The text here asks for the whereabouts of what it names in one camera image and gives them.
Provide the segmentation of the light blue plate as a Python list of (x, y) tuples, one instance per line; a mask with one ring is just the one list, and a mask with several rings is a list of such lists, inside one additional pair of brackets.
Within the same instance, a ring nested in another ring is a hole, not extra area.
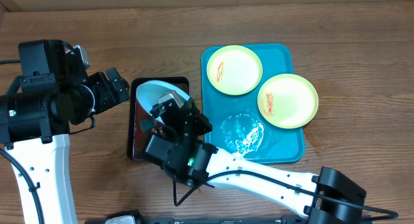
[(161, 80), (150, 80), (139, 85), (136, 89), (136, 111), (135, 111), (135, 123), (139, 125), (141, 120), (150, 118), (149, 112), (152, 107), (157, 103), (158, 99), (165, 95), (169, 91), (176, 91), (177, 94), (185, 101), (190, 99), (188, 93), (183, 91), (168, 82)]

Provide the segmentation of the wet sponge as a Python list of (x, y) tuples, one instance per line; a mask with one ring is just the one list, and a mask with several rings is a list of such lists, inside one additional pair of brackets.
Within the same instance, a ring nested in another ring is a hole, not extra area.
[(139, 125), (143, 132), (153, 131), (155, 129), (155, 123), (152, 118), (140, 120)]

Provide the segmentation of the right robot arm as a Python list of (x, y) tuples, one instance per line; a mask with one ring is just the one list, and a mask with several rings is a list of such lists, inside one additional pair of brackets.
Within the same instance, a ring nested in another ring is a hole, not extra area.
[(142, 158), (159, 165), (173, 184), (250, 192), (275, 202), (309, 223), (361, 223), (366, 191), (338, 170), (319, 174), (279, 170), (237, 158), (199, 139), (212, 130), (192, 100), (159, 101), (152, 118), (162, 124), (146, 135)]

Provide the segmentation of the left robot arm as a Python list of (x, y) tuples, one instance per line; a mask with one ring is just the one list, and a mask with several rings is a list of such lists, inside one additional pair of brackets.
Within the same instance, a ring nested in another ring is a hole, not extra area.
[(22, 73), (1, 97), (1, 155), (26, 223), (76, 223), (70, 127), (129, 100), (129, 84), (115, 68), (87, 74), (86, 50), (66, 41), (22, 42), (18, 51)]

